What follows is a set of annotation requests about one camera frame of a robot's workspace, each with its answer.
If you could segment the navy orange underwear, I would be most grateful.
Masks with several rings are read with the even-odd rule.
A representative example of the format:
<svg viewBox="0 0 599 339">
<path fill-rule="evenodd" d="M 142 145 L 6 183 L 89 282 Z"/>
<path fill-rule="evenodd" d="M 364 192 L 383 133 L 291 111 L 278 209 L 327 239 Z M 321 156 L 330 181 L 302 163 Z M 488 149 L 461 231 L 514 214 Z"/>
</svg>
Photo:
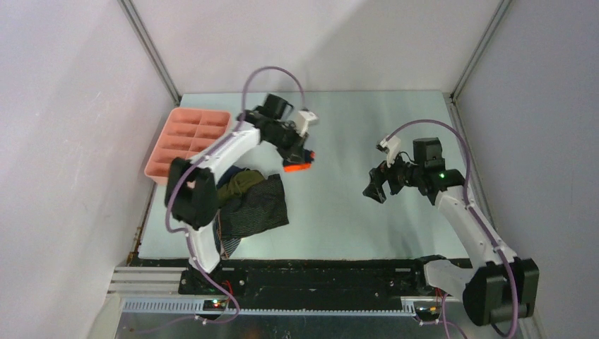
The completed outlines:
<svg viewBox="0 0 599 339">
<path fill-rule="evenodd" d="M 284 172 L 298 172 L 307 170 L 312 166 L 315 159 L 315 152 L 312 150 L 303 150 L 300 156 L 292 160 L 283 161 Z"/>
</svg>

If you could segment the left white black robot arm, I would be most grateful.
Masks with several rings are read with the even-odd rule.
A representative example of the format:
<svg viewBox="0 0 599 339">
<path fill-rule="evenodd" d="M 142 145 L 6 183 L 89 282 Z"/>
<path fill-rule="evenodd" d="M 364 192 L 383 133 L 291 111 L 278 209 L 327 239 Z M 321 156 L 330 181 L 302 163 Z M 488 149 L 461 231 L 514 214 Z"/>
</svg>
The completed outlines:
<svg viewBox="0 0 599 339">
<path fill-rule="evenodd" d="M 215 270 L 224 252 L 215 243 L 220 209 L 219 180 L 243 155 L 261 143 L 275 147 L 286 172 L 307 169 L 314 161 L 314 152 L 307 150 L 304 144 L 309 127 L 319 118 L 303 107 L 291 120 L 283 120 L 285 111 L 292 108 L 287 100 L 269 94 L 262 105 L 243 109 L 233 130 L 213 145 L 189 160 L 176 157 L 171 162 L 165 193 L 165 222 L 183 222 L 180 231 L 186 237 L 189 262 L 199 270 L 196 285 L 206 294 L 215 294 L 223 285 L 222 273 Z"/>
</svg>

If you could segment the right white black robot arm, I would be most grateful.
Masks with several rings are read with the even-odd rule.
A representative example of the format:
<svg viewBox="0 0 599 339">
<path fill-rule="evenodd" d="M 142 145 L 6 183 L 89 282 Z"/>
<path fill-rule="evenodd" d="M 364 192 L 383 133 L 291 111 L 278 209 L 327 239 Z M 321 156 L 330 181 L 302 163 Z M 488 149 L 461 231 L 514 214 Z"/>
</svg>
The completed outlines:
<svg viewBox="0 0 599 339">
<path fill-rule="evenodd" d="M 413 141 L 411 161 L 401 155 L 401 140 L 387 136 L 377 145 L 386 159 L 369 171 L 364 196 L 384 203 L 384 184 L 392 195 L 413 187 L 448 220 L 462 243 L 471 268 L 444 258 L 426 262 L 410 279 L 413 290 L 429 295 L 439 288 L 462 301 L 477 326 L 531 317 L 535 311 L 540 271 L 533 259 L 519 258 L 492 228 L 466 192 L 465 178 L 447 169 L 438 138 Z"/>
</svg>

